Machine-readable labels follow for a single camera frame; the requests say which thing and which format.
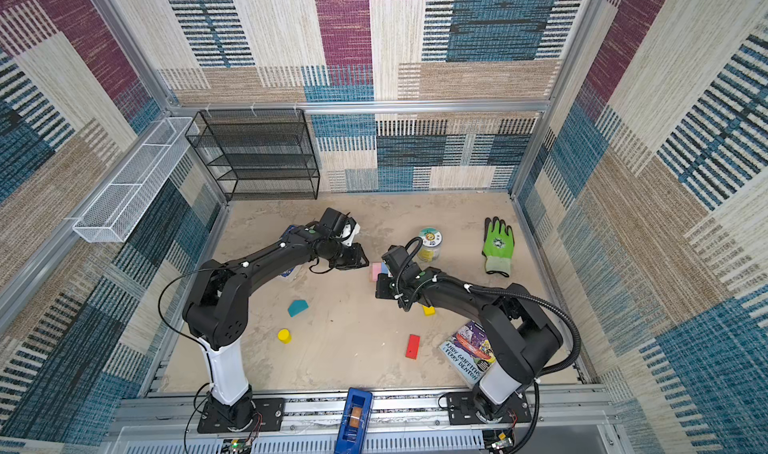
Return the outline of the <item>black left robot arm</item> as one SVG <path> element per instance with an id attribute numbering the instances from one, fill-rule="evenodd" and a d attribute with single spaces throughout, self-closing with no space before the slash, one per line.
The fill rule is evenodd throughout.
<path id="1" fill-rule="evenodd" d="M 240 346 L 249 320 L 250 296 L 284 272 L 311 261 L 325 259 L 332 270 L 368 266 L 362 246 L 354 240 L 359 232 L 353 217 L 328 208 L 320 220 L 292 226 L 276 242 L 252 254 L 203 264 L 182 318 L 190 335 L 202 345 L 216 401 L 234 406 L 250 392 Z"/>

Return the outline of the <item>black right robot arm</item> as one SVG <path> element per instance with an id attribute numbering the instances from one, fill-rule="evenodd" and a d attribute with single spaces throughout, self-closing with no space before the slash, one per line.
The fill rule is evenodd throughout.
<path id="1" fill-rule="evenodd" d="M 389 270 L 379 278 L 376 296 L 392 299 L 408 311 L 415 304 L 445 309 L 478 324 L 495 362 L 476 383 L 476 403 L 497 408 L 523 392 L 563 345 L 563 336 L 547 315 L 552 303 L 531 295 L 520 284 L 507 288 L 478 286 L 437 268 L 421 268 L 406 247 L 394 245 L 382 255 Z"/>

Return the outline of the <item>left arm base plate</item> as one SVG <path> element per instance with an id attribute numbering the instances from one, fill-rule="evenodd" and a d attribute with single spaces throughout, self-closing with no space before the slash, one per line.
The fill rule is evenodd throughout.
<path id="1" fill-rule="evenodd" d="M 284 398 L 252 398 L 249 403 L 234 406 L 221 404 L 209 397 L 196 431 L 198 434 L 277 432 L 283 422 Z"/>

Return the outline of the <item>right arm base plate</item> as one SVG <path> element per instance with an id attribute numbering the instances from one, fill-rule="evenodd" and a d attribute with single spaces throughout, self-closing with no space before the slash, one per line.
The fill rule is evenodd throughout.
<path id="1" fill-rule="evenodd" d="M 453 391 L 443 394 L 438 405 L 444 408 L 451 425 L 528 423 L 530 404 L 512 394 L 502 404 L 494 404 L 480 391 Z"/>

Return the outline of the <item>red wood block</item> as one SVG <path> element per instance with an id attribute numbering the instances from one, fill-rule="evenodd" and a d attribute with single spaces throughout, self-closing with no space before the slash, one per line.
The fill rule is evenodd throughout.
<path id="1" fill-rule="evenodd" d="M 421 338 L 418 335 L 410 334 L 407 342 L 405 357 L 416 360 L 418 358 Z"/>

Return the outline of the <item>pink wood block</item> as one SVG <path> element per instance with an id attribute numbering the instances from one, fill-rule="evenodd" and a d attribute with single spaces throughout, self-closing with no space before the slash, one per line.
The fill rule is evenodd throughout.
<path id="1" fill-rule="evenodd" d="M 374 262 L 371 265 L 371 281 L 375 282 L 378 278 L 378 275 L 382 273 L 382 263 L 381 262 Z"/>

